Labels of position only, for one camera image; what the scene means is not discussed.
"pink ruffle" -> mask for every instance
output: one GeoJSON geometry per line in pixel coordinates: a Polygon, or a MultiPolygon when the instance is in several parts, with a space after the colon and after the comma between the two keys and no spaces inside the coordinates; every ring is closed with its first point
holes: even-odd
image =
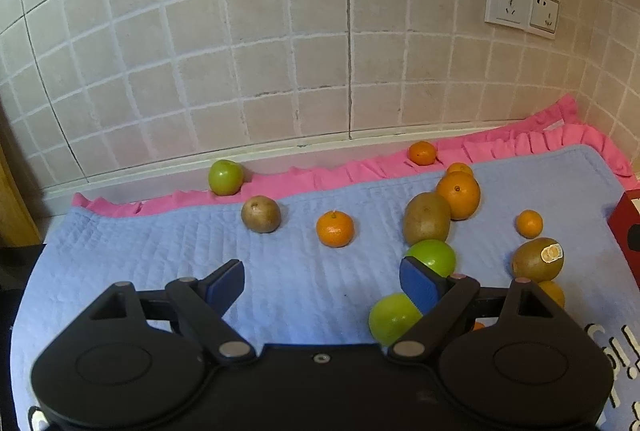
{"type": "Polygon", "coordinates": [[[104,198],[88,200],[76,193],[72,205],[111,218],[148,216],[193,205],[237,204],[256,194],[277,200],[301,192],[328,191],[385,178],[442,171],[454,162],[477,164],[514,156],[543,154],[575,144],[594,148],[623,187],[635,189],[638,180],[622,151],[596,128],[579,122],[575,101],[567,95],[544,111],[506,127],[438,140],[435,142],[438,160],[430,166],[418,166],[407,159],[406,151],[400,151],[389,156],[354,160],[331,170],[291,168],[286,173],[275,175],[256,174],[233,196],[216,196],[210,191],[175,191],[171,195],[145,202],[116,205],[104,198]],[[556,123],[563,125],[547,130],[556,123]]]}

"pink fabric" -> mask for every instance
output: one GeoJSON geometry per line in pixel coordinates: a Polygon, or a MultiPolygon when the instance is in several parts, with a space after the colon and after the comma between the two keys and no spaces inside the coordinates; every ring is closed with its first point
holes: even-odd
{"type": "Polygon", "coordinates": [[[291,168],[286,173],[275,175],[256,174],[233,196],[216,196],[210,191],[175,191],[171,195],[145,202],[116,205],[104,198],[88,200],[76,193],[72,205],[112,218],[148,216],[191,205],[241,203],[256,194],[277,200],[300,192],[328,191],[385,178],[442,171],[454,162],[477,164],[514,156],[543,154],[575,144],[594,148],[625,189],[637,188],[636,176],[622,151],[596,128],[579,122],[575,101],[567,95],[545,111],[521,122],[436,141],[438,160],[430,166],[418,166],[407,159],[406,151],[400,151],[389,156],[354,160],[332,170],[291,168]],[[564,125],[545,130],[560,121],[564,125]]]}

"tiled wall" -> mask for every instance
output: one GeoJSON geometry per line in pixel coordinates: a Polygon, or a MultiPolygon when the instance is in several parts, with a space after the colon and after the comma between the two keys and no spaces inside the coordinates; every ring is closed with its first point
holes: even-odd
{"type": "Polygon", "coordinates": [[[580,101],[640,172],[640,0],[600,0],[580,101]]]}
{"type": "Polygon", "coordinates": [[[0,0],[2,143],[41,189],[266,141],[522,118],[580,88],[599,1],[562,0],[550,41],[484,23],[485,0],[0,0]]]}

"green apple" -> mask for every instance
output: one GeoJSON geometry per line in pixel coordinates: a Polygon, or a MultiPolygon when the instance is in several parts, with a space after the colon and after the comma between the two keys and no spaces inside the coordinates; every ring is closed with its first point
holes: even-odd
{"type": "Polygon", "coordinates": [[[369,313],[369,330],[377,342],[388,347],[421,317],[422,314],[406,294],[391,294],[373,305],[369,313]]]}
{"type": "Polygon", "coordinates": [[[404,253],[422,261],[427,267],[442,277],[453,274],[456,269],[456,253],[444,241],[425,239],[419,241],[404,253]]]}
{"type": "Polygon", "coordinates": [[[231,160],[218,160],[209,170],[209,189],[218,196],[236,194],[244,182],[242,166],[231,160]]]}

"silver screw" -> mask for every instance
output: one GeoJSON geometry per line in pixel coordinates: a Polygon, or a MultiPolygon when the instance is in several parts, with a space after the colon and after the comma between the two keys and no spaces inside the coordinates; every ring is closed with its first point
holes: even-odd
{"type": "Polygon", "coordinates": [[[220,345],[218,351],[226,358],[234,359],[248,355],[251,351],[251,347],[242,341],[227,341],[220,345]]]}
{"type": "Polygon", "coordinates": [[[418,341],[400,341],[394,345],[394,353],[400,357],[418,357],[424,353],[424,344],[418,341]]]}
{"type": "Polygon", "coordinates": [[[314,362],[317,364],[326,364],[331,360],[331,356],[326,353],[316,353],[314,355],[314,362]]]}

